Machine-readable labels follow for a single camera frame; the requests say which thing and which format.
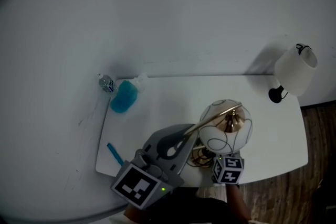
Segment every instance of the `lamp shade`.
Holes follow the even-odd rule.
[[[200,120],[229,109],[239,102],[234,100],[218,100],[209,105],[202,113]],[[212,120],[198,130],[203,145],[216,154],[232,154],[239,151],[249,141],[252,133],[252,118],[243,106]]]
[[[275,76],[290,94],[302,95],[307,89],[318,62],[313,51],[304,44],[287,50],[275,63]]]

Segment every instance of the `lamp base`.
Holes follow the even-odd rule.
[[[273,88],[270,89],[268,92],[268,96],[270,98],[270,100],[272,100],[272,102],[274,103],[280,103],[282,100],[282,91],[283,91],[283,87],[280,85],[278,88]]]

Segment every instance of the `table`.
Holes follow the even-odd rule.
[[[281,103],[268,98],[278,87],[274,76],[201,76],[149,78],[144,92],[124,114],[108,108],[97,156],[96,170],[116,176],[120,165],[107,148],[111,143],[123,159],[131,160],[150,135],[167,126],[197,123],[203,110],[219,99],[242,102],[250,111],[253,133],[240,150],[245,170],[240,183],[274,177],[308,163],[305,127],[296,97]],[[184,186],[211,186],[209,168],[185,165]]]

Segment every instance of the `plastic bottle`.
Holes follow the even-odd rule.
[[[103,75],[102,73],[99,73],[98,78],[99,86],[102,87],[105,92],[109,94],[117,93],[118,87],[114,84],[114,81],[108,75]]]

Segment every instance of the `white wall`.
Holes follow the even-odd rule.
[[[0,0],[0,214],[69,219],[120,205],[94,170],[108,99],[95,75],[271,72],[296,42],[336,99],[336,0]]]

